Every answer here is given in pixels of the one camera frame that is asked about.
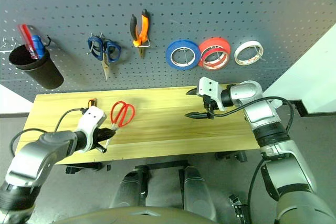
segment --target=gray pegboard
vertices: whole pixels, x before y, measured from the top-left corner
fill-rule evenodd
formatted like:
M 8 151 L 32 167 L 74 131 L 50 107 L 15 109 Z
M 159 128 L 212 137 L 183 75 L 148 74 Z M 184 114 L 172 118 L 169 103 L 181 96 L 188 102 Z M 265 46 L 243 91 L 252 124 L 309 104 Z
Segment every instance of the gray pegboard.
M 196 85 L 201 76 L 219 82 L 252 79 L 265 89 L 292 66 L 336 22 L 335 0 L 0 0 L 0 38 L 15 37 L 16 25 L 27 23 L 56 43 L 51 58 L 65 77 L 56 90 L 46 90 L 1 55 L 0 82 L 33 100 L 36 94 Z M 151 47 L 139 59 L 129 33 L 131 14 L 151 13 Z M 111 65 L 105 81 L 99 61 L 87 56 L 90 33 L 122 46 L 121 60 Z M 249 66 L 230 63 L 219 71 L 200 67 L 178 71 L 165 62 L 165 49 L 178 39 L 196 43 L 226 38 L 234 50 L 248 40 L 264 46 L 263 60 Z

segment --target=black cup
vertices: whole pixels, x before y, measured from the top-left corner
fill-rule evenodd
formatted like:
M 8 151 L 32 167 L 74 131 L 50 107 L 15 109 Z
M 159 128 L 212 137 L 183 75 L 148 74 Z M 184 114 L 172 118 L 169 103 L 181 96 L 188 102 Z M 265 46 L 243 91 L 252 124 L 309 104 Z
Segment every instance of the black cup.
M 9 61 L 18 69 L 26 72 L 45 89 L 55 89 L 62 85 L 64 78 L 50 58 L 49 51 L 41 59 L 34 60 L 25 45 L 15 48 Z

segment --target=red pen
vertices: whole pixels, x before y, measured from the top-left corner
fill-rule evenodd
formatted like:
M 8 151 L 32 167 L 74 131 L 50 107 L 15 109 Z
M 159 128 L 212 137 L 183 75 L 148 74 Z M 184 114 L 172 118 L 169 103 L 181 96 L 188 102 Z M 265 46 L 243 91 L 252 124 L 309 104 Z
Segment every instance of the red pen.
M 37 60 L 38 56 L 35 53 L 32 36 L 30 35 L 30 31 L 29 31 L 27 24 L 19 24 L 17 25 L 17 28 L 19 32 L 21 33 L 22 39 L 25 42 L 27 51 L 30 53 L 30 57 L 34 60 Z

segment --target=red scissors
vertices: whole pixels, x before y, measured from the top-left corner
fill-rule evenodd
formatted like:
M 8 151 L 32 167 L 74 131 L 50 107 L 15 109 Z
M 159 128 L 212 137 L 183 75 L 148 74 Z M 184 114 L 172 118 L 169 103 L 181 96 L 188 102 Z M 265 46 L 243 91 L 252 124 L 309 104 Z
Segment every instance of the red scissors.
M 117 116 L 113 119 L 114 109 L 116 108 L 116 106 L 118 104 L 122 104 L 122 107 L 119 110 Z M 125 117 L 127 115 L 128 108 L 131 109 L 132 114 L 131 114 L 130 118 L 128 119 L 128 121 L 124 123 Z M 121 127 L 124 127 L 125 125 L 129 124 L 133 120 L 133 118 L 135 116 L 135 108 L 131 104 L 127 104 L 125 102 L 119 101 L 119 102 L 116 102 L 113 105 L 113 107 L 111 109 L 110 116 L 111 116 L 112 129 L 116 130 L 117 129 L 117 124 L 118 124 L 118 128 L 121 128 Z

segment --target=orange pliers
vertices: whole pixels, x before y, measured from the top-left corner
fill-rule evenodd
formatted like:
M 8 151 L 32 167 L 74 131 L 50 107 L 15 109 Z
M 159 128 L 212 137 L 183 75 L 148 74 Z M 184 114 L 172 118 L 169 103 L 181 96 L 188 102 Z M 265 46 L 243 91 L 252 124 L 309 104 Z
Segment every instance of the orange pliers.
M 135 47 L 139 50 L 140 58 L 144 58 L 144 47 L 149 47 L 151 44 L 148 39 L 148 29 L 149 29 L 149 13 L 146 9 L 142 11 L 142 26 L 141 26 L 141 32 L 138 35 L 138 26 L 136 17 L 132 14 L 131 17 L 131 26 L 130 26 L 130 32 L 131 36 L 133 38 L 133 44 Z

